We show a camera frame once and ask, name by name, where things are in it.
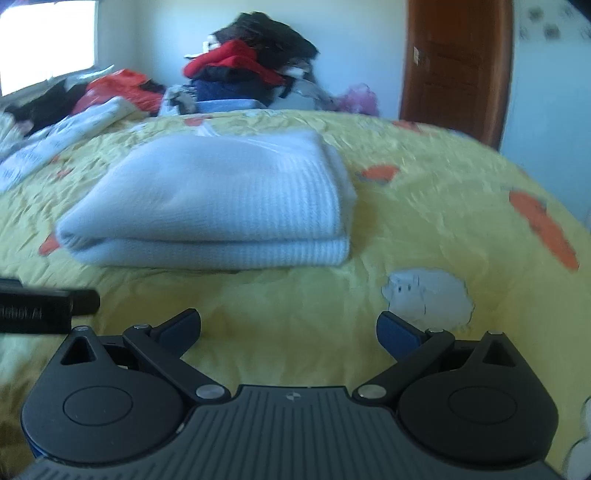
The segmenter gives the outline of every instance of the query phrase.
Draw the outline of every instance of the folded white sweater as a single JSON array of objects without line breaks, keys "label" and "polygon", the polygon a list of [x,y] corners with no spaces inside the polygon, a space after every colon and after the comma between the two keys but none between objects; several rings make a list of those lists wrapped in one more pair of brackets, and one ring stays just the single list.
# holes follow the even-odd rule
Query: folded white sweater
[{"label": "folded white sweater", "polygon": [[312,131],[170,135],[135,149],[57,226],[84,263],[244,269],[335,265],[355,191]]}]

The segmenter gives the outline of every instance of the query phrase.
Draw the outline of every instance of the pink plastic bag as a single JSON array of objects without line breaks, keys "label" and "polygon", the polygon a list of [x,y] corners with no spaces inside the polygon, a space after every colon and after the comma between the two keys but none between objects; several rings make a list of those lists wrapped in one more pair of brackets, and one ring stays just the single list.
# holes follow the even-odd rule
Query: pink plastic bag
[{"label": "pink plastic bag", "polygon": [[338,112],[379,116],[378,97],[364,83],[350,87],[347,93],[336,98],[336,105]]}]

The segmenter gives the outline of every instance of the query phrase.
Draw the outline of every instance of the wooden door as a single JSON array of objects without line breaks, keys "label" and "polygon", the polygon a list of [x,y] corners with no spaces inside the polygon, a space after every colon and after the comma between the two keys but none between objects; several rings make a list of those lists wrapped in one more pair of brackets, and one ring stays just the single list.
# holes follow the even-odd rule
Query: wooden door
[{"label": "wooden door", "polygon": [[512,61],[511,0],[408,0],[401,119],[498,148]]}]

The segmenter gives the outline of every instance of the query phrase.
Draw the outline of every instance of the window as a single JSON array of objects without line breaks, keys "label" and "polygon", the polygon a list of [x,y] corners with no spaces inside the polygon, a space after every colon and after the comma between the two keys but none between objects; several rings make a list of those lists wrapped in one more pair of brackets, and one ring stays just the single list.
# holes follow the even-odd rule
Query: window
[{"label": "window", "polygon": [[96,1],[12,7],[0,15],[0,92],[95,64]]}]

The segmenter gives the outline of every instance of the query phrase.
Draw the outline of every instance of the bed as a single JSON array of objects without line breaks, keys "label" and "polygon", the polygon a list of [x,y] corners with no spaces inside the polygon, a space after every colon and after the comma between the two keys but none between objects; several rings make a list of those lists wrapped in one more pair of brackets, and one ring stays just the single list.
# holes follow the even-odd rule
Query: bed
[{"label": "bed", "polygon": [[[196,132],[204,122],[236,135],[312,128],[334,145],[359,197],[349,261],[200,273],[81,265],[59,248],[56,221],[110,167],[143,142]],[[560,424],[549,462],[562,470],[586,435],[580,412],[591,396],[591,238],[517,166],[468,138],[328,112],[130,117],[2,194],[0,222],[1,276],[97,289],[98,314],[76,322],[99,334],[157,325],[196,308],[202,338],[184,360],[234,391],[240,383],[350,389],[363,383],[393,362],[377,342],[375,321],[396,302],[396,282],[417,272],[453,279],[468,307],[456,315],[457,302],[446,299],[457,292],[440,290],[433,301],[451,304],[453,313],[445,326],[462,339],[503,330],[554,398]],[[437,321],[425,316],[418,324]],[[32,460],[20,405],[60,341],[0,338],[0,455],[12,472]]]}]

